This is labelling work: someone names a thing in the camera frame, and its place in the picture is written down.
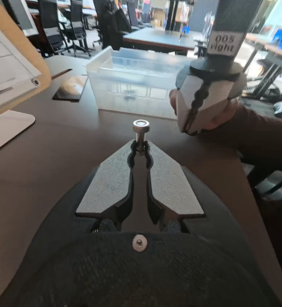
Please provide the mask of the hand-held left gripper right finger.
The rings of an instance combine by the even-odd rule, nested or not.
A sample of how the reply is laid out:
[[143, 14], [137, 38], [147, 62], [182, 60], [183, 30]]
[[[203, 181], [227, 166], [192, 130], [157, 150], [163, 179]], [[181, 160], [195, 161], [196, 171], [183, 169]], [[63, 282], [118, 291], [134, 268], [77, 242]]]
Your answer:
[[204, 217], [181, 165], [150, 141], [146, 142], [147, 209], [153, 224]]

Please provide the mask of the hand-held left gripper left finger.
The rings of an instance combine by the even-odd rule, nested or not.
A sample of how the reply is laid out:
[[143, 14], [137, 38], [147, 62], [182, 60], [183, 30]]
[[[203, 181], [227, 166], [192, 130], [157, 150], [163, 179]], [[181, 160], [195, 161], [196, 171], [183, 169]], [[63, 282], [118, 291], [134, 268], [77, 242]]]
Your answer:
[[135, 140], [129, 141], [98, 167], [75, 214], [121, 224], [132, 211]]

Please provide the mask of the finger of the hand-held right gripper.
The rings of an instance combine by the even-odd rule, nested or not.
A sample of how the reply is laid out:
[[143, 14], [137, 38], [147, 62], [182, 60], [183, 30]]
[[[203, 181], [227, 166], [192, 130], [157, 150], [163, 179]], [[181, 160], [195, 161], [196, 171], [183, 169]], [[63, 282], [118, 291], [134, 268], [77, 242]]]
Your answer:
[[186, 133], [199, 132], [226, 107], [233, 82], [217, 81], [202, 86], [195, 94], [186, 118]]
[[177, 124], [182, 133], [196, 133], [193, 123], [206, 99], [207, 84], [204, 80], [195, 75], [186, 75], [176, 97]]

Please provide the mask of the steel bolt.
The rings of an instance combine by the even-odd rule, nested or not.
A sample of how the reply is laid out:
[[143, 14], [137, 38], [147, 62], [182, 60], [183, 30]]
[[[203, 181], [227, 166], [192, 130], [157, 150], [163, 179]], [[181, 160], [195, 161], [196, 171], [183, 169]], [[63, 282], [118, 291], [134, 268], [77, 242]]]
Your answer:
[[138, 119], [133, 122], [133, 131], [136, 134], [136, 144], [141, 147], [144, 146], [146, 134], [150, 130], [150, 123], [147, 120]]

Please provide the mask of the person's right forearm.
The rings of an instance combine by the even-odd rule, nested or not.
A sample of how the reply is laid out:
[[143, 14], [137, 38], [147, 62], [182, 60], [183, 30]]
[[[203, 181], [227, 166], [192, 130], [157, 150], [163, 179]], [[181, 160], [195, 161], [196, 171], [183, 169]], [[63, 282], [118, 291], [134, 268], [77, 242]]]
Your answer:
[[240, 103], [231, 120], [214, 130], [201, 130], [197, 138], [235, 149], [244, 157], [282, 165], [282, 119], [258, 115]]

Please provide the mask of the person's right hand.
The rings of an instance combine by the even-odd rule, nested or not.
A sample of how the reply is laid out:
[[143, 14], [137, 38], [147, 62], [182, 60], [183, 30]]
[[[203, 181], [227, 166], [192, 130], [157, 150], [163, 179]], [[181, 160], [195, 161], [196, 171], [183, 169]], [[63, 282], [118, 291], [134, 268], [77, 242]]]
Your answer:
[[[169, 93], [170, 98], [170, 105], [172, 106], [175, 115], [177, 115], [177, 108], [176, 108], [176, 98], [177, 98], [177, 89], [172, 89]], [[225, 124], [229, 120], [231, 120], [237, 110], [237, 107], [239, 105], [238, 99], [232, 99], [227, 102], [226, 107], [222, 112], [217, 114], [213, 119], [208, 121], [202, 130], [210, 131], [218, 128], [219, 126]]]

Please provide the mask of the clear plastic bin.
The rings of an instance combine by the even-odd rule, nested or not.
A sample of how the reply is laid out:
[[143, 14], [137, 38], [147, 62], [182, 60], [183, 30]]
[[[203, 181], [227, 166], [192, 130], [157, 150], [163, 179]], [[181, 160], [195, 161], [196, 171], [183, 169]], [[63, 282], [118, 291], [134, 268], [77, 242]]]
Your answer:
[[169, 101], [179, 71], [191, 58], [111, 46], [85, 69], [98, 109], [177, 120]]

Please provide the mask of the dark background table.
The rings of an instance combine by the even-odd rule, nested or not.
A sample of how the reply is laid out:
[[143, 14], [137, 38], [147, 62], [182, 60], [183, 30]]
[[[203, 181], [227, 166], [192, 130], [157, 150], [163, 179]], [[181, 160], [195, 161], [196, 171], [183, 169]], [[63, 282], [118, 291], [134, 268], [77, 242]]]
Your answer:
[[123, 36], [125, 48], [162, 53], [175, 52], [187, 55], [194, 51], [195, 42], [191, 34], [182, 34], [159, 28], [143, 28]]

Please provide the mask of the black glossy tile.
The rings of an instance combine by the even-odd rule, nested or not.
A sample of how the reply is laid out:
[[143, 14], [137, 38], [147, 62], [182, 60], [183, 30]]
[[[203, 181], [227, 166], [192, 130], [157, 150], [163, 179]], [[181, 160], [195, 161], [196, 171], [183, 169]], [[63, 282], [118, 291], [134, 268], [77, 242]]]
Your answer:
[[71, 76], [62, 82], [53, 95], [53, 100], [79, 102], [88, 77], [85, 75]]

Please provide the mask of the black hanging coat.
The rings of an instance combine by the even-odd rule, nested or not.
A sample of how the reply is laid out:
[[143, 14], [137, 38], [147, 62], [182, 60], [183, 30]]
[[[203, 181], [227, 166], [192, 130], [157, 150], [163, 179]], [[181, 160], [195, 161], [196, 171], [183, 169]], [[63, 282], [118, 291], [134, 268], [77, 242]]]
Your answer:
[[123, 36], [133, 32], [124, 11], [116, 6], [114, 0], [94, 0], [93, 3], [102, 35], [102, 48], [111, 46], [118, 51], [124, 47]]

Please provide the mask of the white stand base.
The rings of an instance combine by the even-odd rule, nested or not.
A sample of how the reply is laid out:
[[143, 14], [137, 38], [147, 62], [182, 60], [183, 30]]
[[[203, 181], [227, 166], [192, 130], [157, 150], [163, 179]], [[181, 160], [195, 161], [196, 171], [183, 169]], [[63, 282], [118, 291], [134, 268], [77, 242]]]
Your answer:
[[31, 114], [8, 110], [0, 114], [0, 148], [33, 125], [36, 118]]

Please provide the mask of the black office chair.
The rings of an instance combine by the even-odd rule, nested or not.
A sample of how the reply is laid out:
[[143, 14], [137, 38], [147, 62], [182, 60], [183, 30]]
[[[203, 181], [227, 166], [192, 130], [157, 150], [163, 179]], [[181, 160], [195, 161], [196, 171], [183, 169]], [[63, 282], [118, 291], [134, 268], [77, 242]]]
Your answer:
[[39, 23], [43, 33], [43, 42], [39, 43], [41, 55], [46, 58], [61, 54], [64, 51], [70, 53], [60, 28], [58, 18], [58, 3], [56, 0], [38, 0]]
[[79, 50], [82, 50], [84, 53], [88, 53], [89, 57], [91, 57], [90, 49], [88, 48], [86, 40], [86, 32], [83, 22], [82, 1], [70, 1], [70, 25], [73, 35], [73, 38], [71, 40], [73, 40], [74, 54], [76, 51], [74, 41], [78, 40], [79, 43], [83, 41]]

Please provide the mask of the white paper sheet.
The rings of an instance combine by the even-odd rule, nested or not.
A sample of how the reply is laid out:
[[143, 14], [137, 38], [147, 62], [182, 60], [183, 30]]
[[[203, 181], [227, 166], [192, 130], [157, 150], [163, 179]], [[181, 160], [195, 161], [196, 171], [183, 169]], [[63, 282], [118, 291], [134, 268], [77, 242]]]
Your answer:
[[0, 110], [38, 88], [40, 75], [0, 30]]

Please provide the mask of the grey computer monitor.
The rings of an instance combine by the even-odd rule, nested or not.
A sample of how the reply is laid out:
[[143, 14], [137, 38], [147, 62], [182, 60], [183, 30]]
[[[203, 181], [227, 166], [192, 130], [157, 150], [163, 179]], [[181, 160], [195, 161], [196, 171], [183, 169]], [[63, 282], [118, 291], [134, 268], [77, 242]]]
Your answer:
[[32, 14], [25, 0], [9, 0], [17, 24], [26, 37], [39, 35]]

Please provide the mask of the black frame desk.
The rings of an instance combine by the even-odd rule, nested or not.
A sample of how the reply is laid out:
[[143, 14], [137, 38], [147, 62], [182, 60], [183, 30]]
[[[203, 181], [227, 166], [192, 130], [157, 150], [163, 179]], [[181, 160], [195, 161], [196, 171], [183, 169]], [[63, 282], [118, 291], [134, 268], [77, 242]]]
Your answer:
[[276, 80], [277, 76], [282, 72], [282, 49], [272, 42], [269, 42], [269, 40], [261, 34], [248, 33], [246, 34], [245, 42], [251, 45], [254, 50], [248, 58], [243, 72], [247, 71], [258, 51], [266, 51], [267, 56], [265, 60], [269, 61], [271, 64], [254, 90], [250, 93], [243, 91], [242, 94], [243, 98], [260, 100], [264, 97], [264, 94]]

